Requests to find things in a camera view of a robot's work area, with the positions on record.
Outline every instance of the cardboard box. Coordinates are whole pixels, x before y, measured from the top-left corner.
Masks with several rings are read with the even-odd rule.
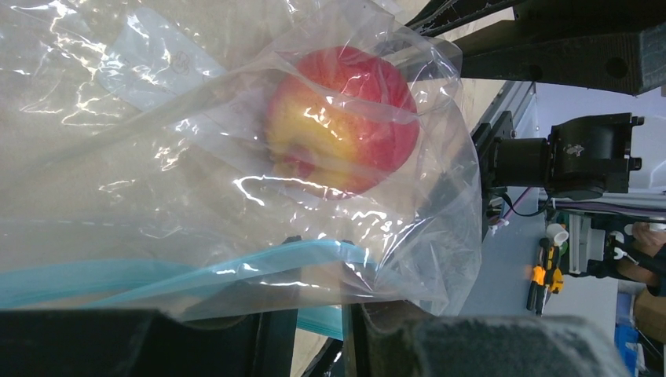
[[[636,299],[634,315],[636,327],[643,334],[666,343],[666,297],[654,297],[643,291]]]

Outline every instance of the hand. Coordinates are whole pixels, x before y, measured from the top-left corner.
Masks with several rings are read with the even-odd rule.
[[[660,248],[666,243],[666,232],[654,232],[645,222],[637,222],[631,228],[631,233],[642,246]]]

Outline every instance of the red apple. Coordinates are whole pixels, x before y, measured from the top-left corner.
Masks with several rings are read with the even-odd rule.
[[[416,113],[401,73],[353,47],[314,51],[296,69],[310,82],[345,97]],[[341,199],[369,190],[401,167],[416,145],[419,121],[415,116],[400,124],[378,121],[331,102],[289,75],[269,102],[265,138],[277,176],[293,178],[316,196]]]

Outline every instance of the plastic packaging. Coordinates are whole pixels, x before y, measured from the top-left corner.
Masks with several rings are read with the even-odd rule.
[[[447,57],[371,2],[219,4],[0,2],[0,306],[458,313],[481,195]]]

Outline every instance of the person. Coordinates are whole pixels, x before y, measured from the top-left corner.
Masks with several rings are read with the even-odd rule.
[[[654,232],[650,230],[650,224],[637,222],[631,228],[634,236],[633,248],[653,258],[666,262],[666,232]],[[666,297],[666,276],[659,276],[652,271],[635,265],[626,258],[618,261],[617,272],[639,283],[645,283],[650,294]]]

